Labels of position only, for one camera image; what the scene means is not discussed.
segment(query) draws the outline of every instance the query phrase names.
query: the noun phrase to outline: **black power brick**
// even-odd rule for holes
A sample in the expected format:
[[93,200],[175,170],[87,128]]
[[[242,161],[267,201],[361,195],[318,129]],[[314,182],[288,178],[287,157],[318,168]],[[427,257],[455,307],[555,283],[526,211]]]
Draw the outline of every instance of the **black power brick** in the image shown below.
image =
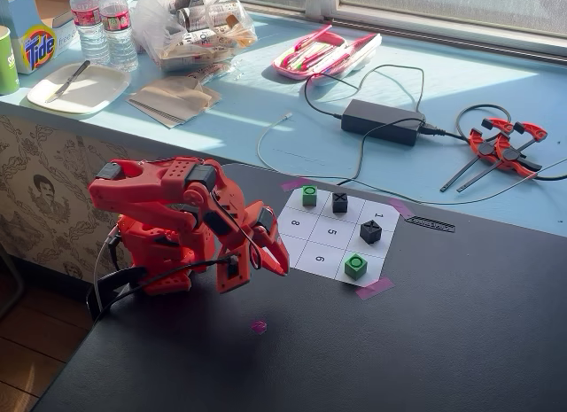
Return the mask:
[[[344,131],[366,135],[373,128],[406,118],[425,120],[422,113],[353,99],[343,113],[341,128]],[[421,121],[403,121],[379,128],[369,136],[413,146],[416,144],[417,134],[422,125]]]

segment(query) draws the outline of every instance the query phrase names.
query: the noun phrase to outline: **white cable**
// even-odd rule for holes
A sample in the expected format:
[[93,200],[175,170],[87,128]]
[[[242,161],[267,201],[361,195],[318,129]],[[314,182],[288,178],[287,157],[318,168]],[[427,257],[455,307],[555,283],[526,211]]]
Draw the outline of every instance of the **white cable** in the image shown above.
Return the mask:
[[100,258],[103,256],[103,251],[105,250],[106,246],[108,245],[108,243],[111,241],[111,239],[114,237],[114,235],[116,235],[118,233],[118,225],[115,225],[110,232],[108,232],[108,236],[106,237],[106,240],[103,243],[103,246],[100,247],[100,251],[98,252],[98,256],[97,256],[97,261],[95,261],[95,269],[93,270],[93,277],[92,277],[92,284],[93,287],[95,288],[95,297],[97,297],[97,304],[98,304],[98,310],[102,310],[103,309],[103,303],[100,299],[100,293],[98,292],[98,262],[100,261]]
[[415,202],[415,203],[417,203],[417,204],[425,204],[425,205],[430,205],[430,206],[460,206],[460,205],[464,205],[464,204],[474,204],[475,202],[485,201],[485,200],[487,200],[487,199],[497,197],[498,195],[500,195],[500,194],[506,192],[507,190],[510,190],[510,189],[512,189],[512,188],[515,188],[518,184],[523,183],[523,182],[525,182],[526,180],[532,179],[533,177],[535,177],[535,176],[538,175],[539,173],[541,173],[541,172],[543,172],[543,171],[545,171],[545,170],[550,169],[551,167],[555,167],[555,166],[557,166],[557,165],[559,165],[559,164],[561,164],[561,163],[567,161],[567,158],[560,159],[560,160],[558,160],[557,162],[551,164],[550,166],[543,167],[540,171],[536,172],[535,174],[533,174],[533,175],[528,175],[527,177],[523,178],[522,180],[520,180],[520,181],[518,181],[518,182],[512,184],[512,185],[509,186],[508,188],[503,189],[503,190],[500,190],[500,191],[498,191],[498,192],[496,192],[496,193],[494,193],[494,194],[492,194],[492,195],[488,195],[487,197],[482,197],[482,198],[479,198],[479,199],[472,199],[472,200],[470,200],[470,201],[461,201],[461,202],[422,201],[422,200],[420,200],[420,199],[411,198],[411,197],[409,197],[409,196],[407,196],[407,195],[404,195],[404,194],[402,194],[402,193],[395,192],[395,191],[393,191],[393,190],[386,190],[386,189],[377,188],[376,186],[372,186],[371,184],[364,183],[364,182],[361,182],[361,181],[356,180],[356,179],[351,179],[350,177],[341,177],[341,176],[335,176],[335,175],[294,175],[294,174],[292,174],[292,173],[285,173],[284,171],[278,170],[277,168],[270,166],[270,165],[266,162],[266,160],[263,159],[262,156],[261,156],[261,153],[260,153],[261,142],[262,142],[262,140],[264,139],[264,137],[266,136],[266,134],[269,132],[270,129],[272,129],[273,127],[277,126],[280,122],[289,119],[291,116],[292,116],[291,113],[285,114],[280,120],[278,120],[278,121],[276,121],[276,122],[270,124],[269,126],[267,126],[267,127],[264,129],[264,131],[261,133],[260,137],[258,138],[258,143],[256,144],[256,154],[258,155],[258,158],[260,159],[260,161],[262,161],[262,163],[263,163],[266,167],[268,167],[268,168],[270,168],[270,169],[272,169],[272,170],[274,170],[274,171],[276,171],[276,172],[278,172],[278,173],[281,173],[281,174],[283,174],[283,175],[289,175],[289,176],[292,176],[292,177],[308,177],[308,178],[311,178],[311,179],[344,179],[344,180],[348,180],[349,182],[359,183],[359,184],[361,184],[361,185],[363,185],[363,186],[366,186],[366,187],[371,188],[371,189],[373,189],[373,190],[377,190],[377,191],[379,191],[379,192],[383,192],[383,193],[387,193],[387,194],[389,194],[389,195],[393,195],[394,197],[404,198],[404,199],[406,199],[406,200],[408,200],[408,201]]

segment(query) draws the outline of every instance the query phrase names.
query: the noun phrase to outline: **black cube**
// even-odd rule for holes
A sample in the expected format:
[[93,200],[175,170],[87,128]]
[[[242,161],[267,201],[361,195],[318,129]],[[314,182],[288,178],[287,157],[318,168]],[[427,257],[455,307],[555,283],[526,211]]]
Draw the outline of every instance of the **black cube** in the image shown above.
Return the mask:
[[380,240],[382,236],[382,228],[380,225],[373,220],[361,224],[361,238],[367,244],[374,244],[376,241]]
[[333,193],[333,213],[346,213],[348,196],[345,193]]

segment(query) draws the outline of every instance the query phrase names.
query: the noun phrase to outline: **knife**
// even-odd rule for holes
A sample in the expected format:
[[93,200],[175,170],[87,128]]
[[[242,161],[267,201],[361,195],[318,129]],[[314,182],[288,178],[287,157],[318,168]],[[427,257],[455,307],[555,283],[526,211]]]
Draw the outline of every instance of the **knife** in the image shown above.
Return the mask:
[[46,104],[50,104],[51,102],[53,102],[54,100],[57,100],[61,97],[61,95],[63,93],[65,93],[65,90],[67,90],[69,88],[69,86],[71,85],[72,82],[74,82],[76,80],[76,78],[81,75],[81,73],[87,69],[87,67],[90,65],[90,61],[89,60],[85,60],[81,66],[79,66],[77,68],[77,70],[74,72],[73,75],[71,75],[65,84],[63,84],[61,87],[59,87],[55,93],[53,93],[46,101]]

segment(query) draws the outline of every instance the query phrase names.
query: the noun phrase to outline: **wall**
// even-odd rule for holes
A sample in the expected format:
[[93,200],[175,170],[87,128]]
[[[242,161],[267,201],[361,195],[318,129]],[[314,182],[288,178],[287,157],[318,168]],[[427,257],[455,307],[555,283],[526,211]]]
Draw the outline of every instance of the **wall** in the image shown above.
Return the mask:
[[[116,214],[94,208],[87,187],[113,158],[157,156],[0,115],[0,242],[8,253],[91,281]],[[128,265],[125,249],[118,258]],[[99,272],[110,271],[105,251]]]

